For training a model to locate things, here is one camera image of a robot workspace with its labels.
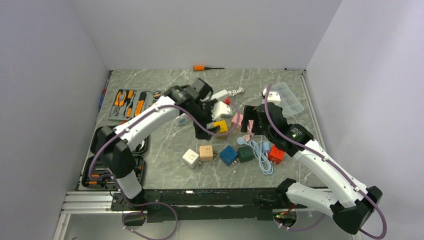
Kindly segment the yellow cube adapter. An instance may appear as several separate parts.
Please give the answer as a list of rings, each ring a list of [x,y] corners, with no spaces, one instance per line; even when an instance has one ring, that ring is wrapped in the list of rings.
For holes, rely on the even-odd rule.
[[[229,131],[229,127],[228,127],[227,122],[225,120],[213,121],[213,122],[208,123],[206,126],[207,126],[207,129],[210,130],[210,131],[215,129],[215,133],[217,133],[217,134],[224,134],[224,133],[227,133]]]

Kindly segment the dark green cube adapter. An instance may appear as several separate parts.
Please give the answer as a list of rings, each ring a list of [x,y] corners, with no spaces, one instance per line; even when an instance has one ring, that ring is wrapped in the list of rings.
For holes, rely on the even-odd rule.
[[[238,160],[245,163],[255,158],[254,150],[250,146],[242,146],[237,149]]]

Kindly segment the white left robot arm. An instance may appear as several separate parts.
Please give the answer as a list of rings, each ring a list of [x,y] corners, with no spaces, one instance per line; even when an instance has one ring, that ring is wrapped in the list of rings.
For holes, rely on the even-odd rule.
[[[217,101],[205,99],[212,93],[213,88],[200,78],[191,85],[176,85],[130,121],[98,131],[94,160],[100,160],[111,172],[129,209],[137,210],[145,203],[145,191],[135,173],[135,148],[155,130],[183,113],[194,122],[195,138],[210,140],[217,130],[208,130],[207,125],[212,122],[212,109]]]

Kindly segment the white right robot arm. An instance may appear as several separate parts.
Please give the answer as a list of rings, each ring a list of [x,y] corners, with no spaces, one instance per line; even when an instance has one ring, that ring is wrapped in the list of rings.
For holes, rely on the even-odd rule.
[[[275,188],[276,203],[287,208],[291,204],[317,210],[333,219],[346,233],[355,235],[374,211],[382,214],[378,203],[383,196],[377,186],[366,186],[330,157],[315,137],[302,125],[288,123],[283,109],[272,102],[259,106],[246,105],[241,131],[264,135],[275,147],[311,170],[330,193],[311,188],[287,178]]]

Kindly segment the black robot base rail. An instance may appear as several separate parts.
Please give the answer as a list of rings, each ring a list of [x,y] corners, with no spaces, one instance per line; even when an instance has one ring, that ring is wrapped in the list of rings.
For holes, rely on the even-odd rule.
[[[129,205],[121,193],[115,193],[113,212],[147,214],[148,223],[183,220],[256,219],[271,221],[281,212],[294,212],[294,205],[276,193],[275,188],[147,189],[148,206]]]

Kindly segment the dark blue cube adapter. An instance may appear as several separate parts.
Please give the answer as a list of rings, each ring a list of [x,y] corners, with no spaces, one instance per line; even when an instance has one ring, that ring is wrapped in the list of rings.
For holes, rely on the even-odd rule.
[[[220,153],[219,158],[220,160],[229,167],[232,165],[236,159],[238,158],[239,154],[238,152],[230,145],[226,146]]]

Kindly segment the white cube adapter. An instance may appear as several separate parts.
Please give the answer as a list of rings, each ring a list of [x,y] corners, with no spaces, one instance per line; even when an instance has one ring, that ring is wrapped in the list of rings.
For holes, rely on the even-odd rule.
[[[190,168],[195,168],[200,163],[200,155],[192,149],[188,149],[182,156],[184,163]]]

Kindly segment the orange wooden cube adapter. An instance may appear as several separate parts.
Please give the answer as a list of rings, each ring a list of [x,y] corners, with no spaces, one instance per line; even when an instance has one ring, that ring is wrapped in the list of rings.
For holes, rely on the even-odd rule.
[[[201,162],[214,160],[214,150],[212,145],[201,145],[199,147],[199,159]]]

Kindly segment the pink cube adapter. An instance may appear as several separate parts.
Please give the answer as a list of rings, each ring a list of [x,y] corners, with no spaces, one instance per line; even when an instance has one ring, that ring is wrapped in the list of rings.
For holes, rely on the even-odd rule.
[[[242,128],[242,121],[243,121],[243,114],[242,113],[235,113],[231,123],[230,128],[235,128],[235,131],[240,132]]]

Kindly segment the white long power strip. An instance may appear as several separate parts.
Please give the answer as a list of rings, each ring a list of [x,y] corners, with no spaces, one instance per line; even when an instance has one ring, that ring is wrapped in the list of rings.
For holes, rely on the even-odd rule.
[[[224,102],[227,98],[242,94],[244,91],[245,90],[243,87],[239,87],[238,89],[233,90],[221,90],[217,93],[214,93],[211,97],[207,97],[207,99],[217,99]],[[190,122],[191,118],[183,113],[182,115],[176,117],[173,121],[177,126],[180,126]]]

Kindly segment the light blue cube adapter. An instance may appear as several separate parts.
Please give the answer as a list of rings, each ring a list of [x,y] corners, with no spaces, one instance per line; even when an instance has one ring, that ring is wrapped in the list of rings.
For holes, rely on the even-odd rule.
[[[270,143],[263,142],[261,147],[262,147],[262,153],[267,157],[271,151]]]

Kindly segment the red cube socket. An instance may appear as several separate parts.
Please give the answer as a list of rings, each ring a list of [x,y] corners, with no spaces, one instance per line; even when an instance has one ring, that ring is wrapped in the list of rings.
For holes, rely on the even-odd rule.
[[[286,153],[283,150],[278,149],[275,145],[273,145],[267,155],[267,159],[275,165],[279,165],[284,157],[285,157]]]

